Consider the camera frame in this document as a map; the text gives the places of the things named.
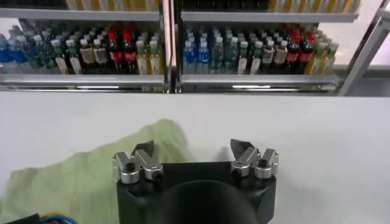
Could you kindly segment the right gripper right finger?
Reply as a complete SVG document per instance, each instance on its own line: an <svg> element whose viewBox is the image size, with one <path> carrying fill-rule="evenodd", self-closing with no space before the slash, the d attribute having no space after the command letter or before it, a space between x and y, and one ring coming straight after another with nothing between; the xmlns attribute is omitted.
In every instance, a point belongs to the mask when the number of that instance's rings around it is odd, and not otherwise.
<svg viewBox="0 0 390 224"><path fill-rule="evenodd" d="M261 153L253 144L237 139L230 140L234 161L230 163L234 178L242 179L251 174L258 179L277 177L279 155L275 149L266 149Z"/></svg>

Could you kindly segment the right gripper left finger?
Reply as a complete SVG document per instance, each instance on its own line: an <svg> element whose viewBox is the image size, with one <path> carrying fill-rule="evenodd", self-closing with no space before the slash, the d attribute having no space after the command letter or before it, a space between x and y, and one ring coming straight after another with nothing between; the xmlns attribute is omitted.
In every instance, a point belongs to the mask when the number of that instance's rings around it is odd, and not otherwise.
<svg viewBox="0 0 390 224"><path fill-rule="evenodd" d="M124 184L136 184L144 178L158 182L163 177L163 165L152 158L154 141L137 144L128 155L117 152L112 158L113 179Z"/></svg>

